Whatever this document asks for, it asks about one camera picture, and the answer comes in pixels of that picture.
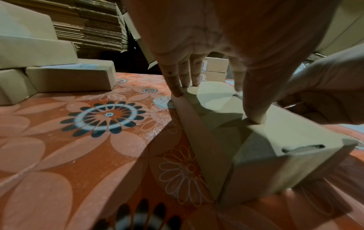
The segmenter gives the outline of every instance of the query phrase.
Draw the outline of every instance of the tablecloth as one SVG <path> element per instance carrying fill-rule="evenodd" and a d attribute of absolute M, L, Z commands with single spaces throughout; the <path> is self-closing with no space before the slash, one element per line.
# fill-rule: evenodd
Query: tablecloth
<path fill-rule="evenodd" d="M 364 229 L 364 152 L 329 176 L 217 208 L 162 76 L 0 107 L 3 230 Z M 327 128 L 364 141 L 364 134 Z"/>

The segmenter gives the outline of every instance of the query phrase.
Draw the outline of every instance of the small cardboard box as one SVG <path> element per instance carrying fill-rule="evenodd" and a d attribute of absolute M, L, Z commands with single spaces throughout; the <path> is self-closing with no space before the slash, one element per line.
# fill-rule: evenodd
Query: small cardboard box
<path fill-rule="evenodd" d="M 219 73 L 219 72 L 201 72 L 201 81 L 220 81 L 224 82 L 226 79 L 226 73 Z"/>
<path fill-rule="evenodd" d="M 79 59 L 78 64 L 28 67 L 38 92 L 110 91 L 116 82 L 112 61 Z"/>
<path fill-rule="evenodd" d="M 22 70 L 0 70 L 0 105 L 14 105 L 36 93 Z"/>
<path fill-rule="evenodd" d="M 265 124 L 246 118 L 233 87 L 201 82 L 172 97 L 213 198 L 230 205 L 325 176 L 357 145 L 272 105 Z"/>
<path fill-rule="evenodd" d="M 0 35 L 0 69 L 77 62 L 71 42 Z"/>
<path fill-rule="evenodd" d="M 144 40 L 140 37 L 129 14 L 126 13 L 123 15 L 123 17 L 124 17 L 126 25 L 128 26 L 130 33 L 132 34 L 134 40 L 138 43 L 141 51 L 143 52 L 145 58 L 147 59 L 147 62 L 149 64 L 148 69 L 150 69 L 151 67 L 153 67 L 157 64 L 157 61 L 155 60 L 152 52 L 147 48 Z"/>
<path fill-rule="evenodd" d="M 56 31 L 48 15 L 2 1 L 0 1 L 0 34 L 57 40 Z"/>
<path fill-rule="evenodd" d="M 202 61 L 202 71 L 226 73 L 229 59 L 205 57 Z"/>

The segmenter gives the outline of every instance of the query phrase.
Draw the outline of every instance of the label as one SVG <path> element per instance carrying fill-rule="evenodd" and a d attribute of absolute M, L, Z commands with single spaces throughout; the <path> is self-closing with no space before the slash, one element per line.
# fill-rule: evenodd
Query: label
<path fill-rule="evenodd" d="M 55 65 L 55 66 L 42 66 L 41 68 L 44 69 L 96 69 L 99 65 L 98 64 L 68 64 L 68 65 Z"/>
<path fill-rule="evenodd" d="M 207 60 L 203 60 L 202 61 L 202 71 L 206 71 L 206 67 L 207 67 Z"/>
<path fill-rule="evenodd" d="M 206 80 L 206 74 L 201 74 L 201 81 L 207 81 Z"/>

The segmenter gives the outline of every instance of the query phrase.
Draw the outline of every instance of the hand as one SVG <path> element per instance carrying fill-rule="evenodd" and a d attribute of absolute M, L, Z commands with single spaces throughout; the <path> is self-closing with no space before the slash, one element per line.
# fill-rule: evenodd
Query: hand
<path fill-rule="evenodd" d="M 265 112 L 322 39 L 339 0 L 123 0 L 175 96 L 200 84 L 202 59 L 229 56 L 243 108 Z"/>
<path fill-rule="evenodd" d="M 364 124 L 364 44 L 293 75 L 278 104 L 320 124 Z"/>

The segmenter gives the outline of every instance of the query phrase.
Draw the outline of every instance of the floral tablecloth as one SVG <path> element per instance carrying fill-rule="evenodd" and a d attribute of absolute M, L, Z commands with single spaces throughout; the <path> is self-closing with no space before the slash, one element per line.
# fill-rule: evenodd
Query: floral tablecloth
<path fill-rule="evenodd" d="M 0 107 L 1 229 L 364 229 L 360 149 L 325 179 L 218 209 L 163 77 L 117 78 Z"/>

